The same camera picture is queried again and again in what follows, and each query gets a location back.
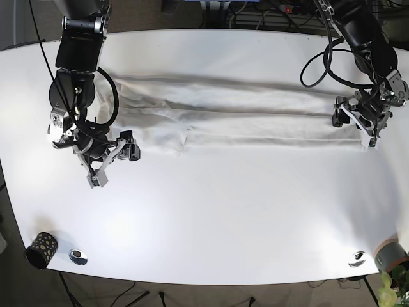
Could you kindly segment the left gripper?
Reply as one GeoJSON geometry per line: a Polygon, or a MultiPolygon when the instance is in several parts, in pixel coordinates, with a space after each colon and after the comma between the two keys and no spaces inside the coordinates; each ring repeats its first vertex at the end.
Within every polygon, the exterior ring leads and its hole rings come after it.
{"type": "Polygon", "coordinates": [[[369,103],[365,103],[361,96],[337,96],[332,115],[332,126],[341,128],[343,125],[353,123],[360,130],[361,144],[367,150],[377,149],[380,144],[380,132],[386,128],[387,121],[392,117],[392,112],[376,112],[369,103]]]}

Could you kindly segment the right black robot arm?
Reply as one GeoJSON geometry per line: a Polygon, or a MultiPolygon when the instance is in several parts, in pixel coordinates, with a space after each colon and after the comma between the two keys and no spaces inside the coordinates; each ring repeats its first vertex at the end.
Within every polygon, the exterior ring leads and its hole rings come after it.
{"type": "Polygon", "coordinates": [[[108,1],[57,1],[56,5],[63,14],[63,32],[57,71],[51,75],[48,136],[55,148],[73,150],[88,172],[90,187],[103,187],[108,165],[116,159],[137,161],[141,154],[132,131],[121,132],[116,140],[107,137],[120,106],[113,79],[99,66],[112,6],[108,1]],[[95,73],[105,78],[113,94],[112,114],[104,123],[87,119],[95,99],[95,73]]]}

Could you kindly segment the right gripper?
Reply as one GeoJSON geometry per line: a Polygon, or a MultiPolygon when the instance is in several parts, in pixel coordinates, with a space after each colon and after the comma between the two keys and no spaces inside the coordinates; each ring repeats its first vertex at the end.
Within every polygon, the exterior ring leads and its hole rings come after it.
{"type": "Polygon", "coordinates": [[[120,136],[111,145],[92,139],[82,150],[78,148],[78,158],[88,172],[86,178],[93,189],[104,187],[108,183],[105,169],[115,160],[138,161],[141,151],[133,138],[133,132],[127,130],[120,132],[120,136]]]}

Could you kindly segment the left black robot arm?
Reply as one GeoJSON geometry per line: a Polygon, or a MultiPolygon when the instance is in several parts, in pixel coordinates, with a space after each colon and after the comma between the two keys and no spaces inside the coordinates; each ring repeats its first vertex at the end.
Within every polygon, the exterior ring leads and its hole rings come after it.
{"type": "Polygon", "coordinates": [[[341,128],[354,123],[362,133],[362,146],[374,148],[380,132],[392,118],[391,109],[408,102],[408,84],[402,79],[398,57],[389,45],[382,27],[365,1],[315,1],[327,31],[328,45],[320,56],[325,70],[312,87],[329,75],[333,80],[353,88],[350,97],[336,97],[332,125],[341,128]],[[347,43],[357,68],[371,84],[357,84],[336,75],[331,64],[337,46],[347,43]]]}

